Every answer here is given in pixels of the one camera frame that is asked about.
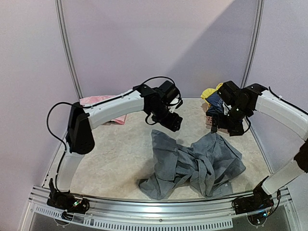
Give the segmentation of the grey-blue button shirt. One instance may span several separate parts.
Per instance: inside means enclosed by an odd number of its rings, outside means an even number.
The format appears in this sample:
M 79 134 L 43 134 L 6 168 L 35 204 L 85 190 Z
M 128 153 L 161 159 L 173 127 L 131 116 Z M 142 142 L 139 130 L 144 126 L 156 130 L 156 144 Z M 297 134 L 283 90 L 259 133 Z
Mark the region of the grey-blue button shirt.
M 154 172 L 137 180 L 139 189 L 151 199 L 168 199 L 185 184 L 205 198 L 232 194 L 231 180 L 246 170 L 242 154 L 216 133 L 204 135 L 189 147 L 156 129 L 151 136 Z

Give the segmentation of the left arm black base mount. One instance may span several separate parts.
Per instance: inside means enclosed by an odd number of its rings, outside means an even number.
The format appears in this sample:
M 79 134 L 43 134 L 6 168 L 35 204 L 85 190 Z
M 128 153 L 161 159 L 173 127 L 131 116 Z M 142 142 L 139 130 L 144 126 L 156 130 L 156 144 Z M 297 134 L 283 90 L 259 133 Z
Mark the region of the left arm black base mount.
M 64 210 L 68 213 L 86 214 L 90 208 L 90 202 L 86 198 L 78 199 L 68 192 L 58 191 L 54 184 L 53 178 L 49 181 L 50 194 L 47 200 L 47 205 Z

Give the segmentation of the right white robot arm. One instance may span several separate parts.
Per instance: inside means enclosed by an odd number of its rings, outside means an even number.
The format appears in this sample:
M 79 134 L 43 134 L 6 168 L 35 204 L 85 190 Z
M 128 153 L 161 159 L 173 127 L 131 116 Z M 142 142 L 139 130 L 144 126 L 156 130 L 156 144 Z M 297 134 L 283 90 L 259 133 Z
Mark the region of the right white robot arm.
M 241 89 L 233 81 L 227 81 L 218 88 L 217 94 L 227 109 L 224 113 L 211 115 L 213 133 L 222 128 L 227 130 L 230 136 L 242 136 L 243 119 L 251 117 L 258 111 L 280 122 L 304 141 L 293 159 L 276 173 L 265 178 L 260 186 L 255 187 L 254 191 L 257 193 L 249 198 L 249 206 L 253 210 L 259 210 L 267 203 L 267 195 L 273 194 L 298 176 L 307 173 L 308 114 L 274 94 L 270 88 L 257 83 Z

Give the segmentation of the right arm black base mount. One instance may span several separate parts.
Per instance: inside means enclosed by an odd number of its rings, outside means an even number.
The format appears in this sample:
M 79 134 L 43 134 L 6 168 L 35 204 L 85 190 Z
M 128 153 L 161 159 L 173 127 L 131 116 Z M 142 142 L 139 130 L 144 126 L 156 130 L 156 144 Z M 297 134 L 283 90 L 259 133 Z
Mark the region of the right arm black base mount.
M 268 177 L 264 178 L 254 189 L 251 196 L 239 196 L 232 200 L 231 206 L 235 214 L 246 214 L 251 225 L 262 226 L 279 207 L 281 200 L 281 191 L 278 190 L 276 198 L 278 200 L 275 206 L 273 197 L 268 195 L 262 189 L 262 183 Z

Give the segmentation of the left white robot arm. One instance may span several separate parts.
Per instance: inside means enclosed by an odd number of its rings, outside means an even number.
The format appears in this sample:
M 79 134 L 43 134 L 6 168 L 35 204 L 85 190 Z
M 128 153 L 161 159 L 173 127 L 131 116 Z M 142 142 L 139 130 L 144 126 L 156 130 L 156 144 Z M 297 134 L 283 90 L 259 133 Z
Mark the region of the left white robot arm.
M 64 192 L 70 190 L 73 176 L 84 155 L 94 149 L 94 129 L 115 118 L 144 111 L 154 124 L 176 132 L 180 129 L 182 117 L 175 113 L 175 109 L 181 105 L 180 91 L 169 81 L 155 88 L 145 84 L 135 86 L 132 90 L 89 106 L 74 103 L 65 137 L 66 151 L 55 180 L 58 191 L 53 194 L 53 201 L 61 209 L 70 207 L 71 197 Z

